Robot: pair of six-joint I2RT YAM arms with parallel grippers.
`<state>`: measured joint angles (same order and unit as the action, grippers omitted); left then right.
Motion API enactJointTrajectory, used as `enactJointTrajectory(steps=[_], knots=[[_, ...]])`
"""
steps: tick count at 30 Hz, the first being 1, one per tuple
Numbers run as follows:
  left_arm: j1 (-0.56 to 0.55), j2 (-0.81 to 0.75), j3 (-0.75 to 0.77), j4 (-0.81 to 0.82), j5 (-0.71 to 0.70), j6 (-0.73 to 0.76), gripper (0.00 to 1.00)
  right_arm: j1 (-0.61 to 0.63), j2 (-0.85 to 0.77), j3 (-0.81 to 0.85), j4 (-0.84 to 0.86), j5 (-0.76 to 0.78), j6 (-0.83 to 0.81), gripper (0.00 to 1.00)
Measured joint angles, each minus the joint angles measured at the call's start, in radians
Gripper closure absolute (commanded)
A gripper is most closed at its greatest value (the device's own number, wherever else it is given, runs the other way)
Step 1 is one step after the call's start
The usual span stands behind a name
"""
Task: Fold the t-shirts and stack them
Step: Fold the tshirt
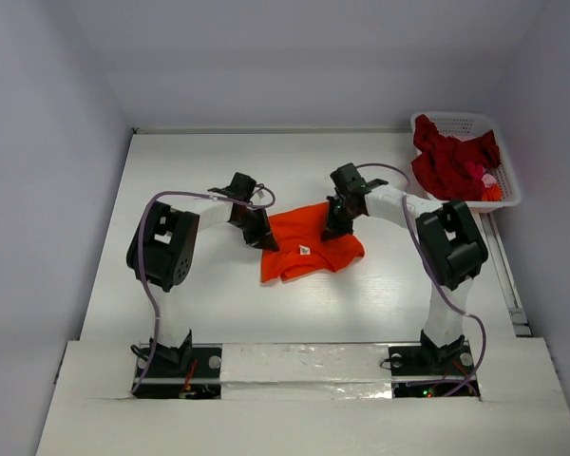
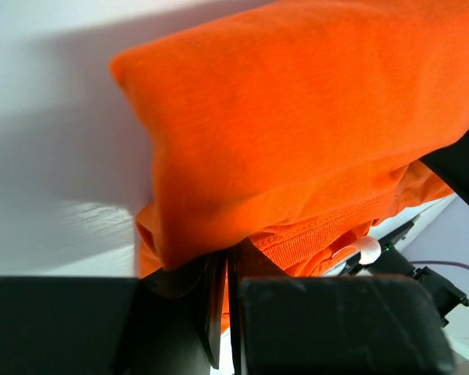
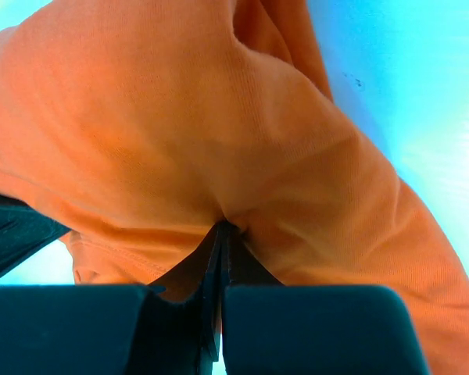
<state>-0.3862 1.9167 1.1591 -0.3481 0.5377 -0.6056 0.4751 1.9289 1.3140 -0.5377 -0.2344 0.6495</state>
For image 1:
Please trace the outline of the orange t shirt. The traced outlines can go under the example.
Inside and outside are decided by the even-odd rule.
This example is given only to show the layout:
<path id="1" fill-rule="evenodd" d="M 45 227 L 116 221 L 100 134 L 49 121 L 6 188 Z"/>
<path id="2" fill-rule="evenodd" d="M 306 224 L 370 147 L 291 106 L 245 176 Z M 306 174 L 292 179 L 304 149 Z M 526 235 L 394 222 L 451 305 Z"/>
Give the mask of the orange t shirt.
<path id="1" fill-rule="evenodd" d="M 264 250 L 260 262 L 260 282 L 282 282 L 309 274 L 337 273 L 365 256 L 363 244 L 354 235 L 321 239 L 329 204 L 321 202 L 269 216 L 278 251 Z"/>

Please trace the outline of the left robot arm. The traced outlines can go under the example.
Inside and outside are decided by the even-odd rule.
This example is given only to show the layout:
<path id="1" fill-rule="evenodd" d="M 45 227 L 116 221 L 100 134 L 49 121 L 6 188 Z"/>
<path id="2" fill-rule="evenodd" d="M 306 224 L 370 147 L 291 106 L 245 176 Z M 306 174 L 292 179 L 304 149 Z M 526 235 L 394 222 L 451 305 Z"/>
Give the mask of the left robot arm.
<path id="1" fill-rule="evenodd" d="M 279 250 L 266 210 L 276 202 L 274 192 L 248 175 L 236 172 L 222 188 L 204 193 L 164 190 L 146 204 L 131 240 L 126 265 L 141 282 L 154 314 L 154 330 L 149 348 L 132 351 L 148 367 L 158 360 L 172 375 L 186 372 L 191 364 L 191 339 L 182 344 L 161 345 L 161 307 L 150 287 L 163 292 L 182 284 L 187 278 L 195 252 L 198 233 L 218 224 L 240 230 L 247 246 L 262 251 Z"/>

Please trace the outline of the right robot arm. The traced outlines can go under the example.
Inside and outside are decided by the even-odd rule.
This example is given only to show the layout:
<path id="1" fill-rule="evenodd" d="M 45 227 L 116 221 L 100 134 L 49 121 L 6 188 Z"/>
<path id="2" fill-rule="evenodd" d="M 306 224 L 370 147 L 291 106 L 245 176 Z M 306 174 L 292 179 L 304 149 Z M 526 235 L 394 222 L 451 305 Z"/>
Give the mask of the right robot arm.
<path id="1" fill-rule="evenodd" d="M 488 260 L 468 206 L 461 200 L 422 199 L 385 180 L 365 180 L 352 163 L 338 167 L 330 178 L 335 194 L 328 197 L 323 241 L 352 234 L 353 221 L 361 216 L 408 229 L 431 281 L 416 360 L 426 371 L 442 371 L 463 349 L 468 293 Z"/>

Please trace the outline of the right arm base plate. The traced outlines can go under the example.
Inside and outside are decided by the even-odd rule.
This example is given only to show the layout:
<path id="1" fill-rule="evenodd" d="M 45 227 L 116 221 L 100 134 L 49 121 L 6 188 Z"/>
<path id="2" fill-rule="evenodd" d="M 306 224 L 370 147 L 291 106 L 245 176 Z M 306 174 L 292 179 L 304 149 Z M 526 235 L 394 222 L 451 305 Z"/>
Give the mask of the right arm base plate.
<path id="1" fill-rule="evenodd" d="M 389 346 L 380 367 L 390 373 L 392 395 L 396 399 L 429 399 L 446 396 L 475 368 L 468 342 L 436 361 L 420 343 Z"/>

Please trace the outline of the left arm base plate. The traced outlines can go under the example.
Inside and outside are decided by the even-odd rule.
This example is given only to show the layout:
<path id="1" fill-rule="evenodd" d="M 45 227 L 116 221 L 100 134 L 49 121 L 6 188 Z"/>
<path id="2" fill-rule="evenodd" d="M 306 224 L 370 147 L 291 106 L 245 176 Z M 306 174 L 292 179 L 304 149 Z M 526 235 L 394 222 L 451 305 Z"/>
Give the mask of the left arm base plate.
<path id="1" fill-rule="evenodd" d="M 219 399 L 221 359 L 221 345 L 193 345 L 184 351 L 159 344 L 133 396 L 139 399 Z"/>

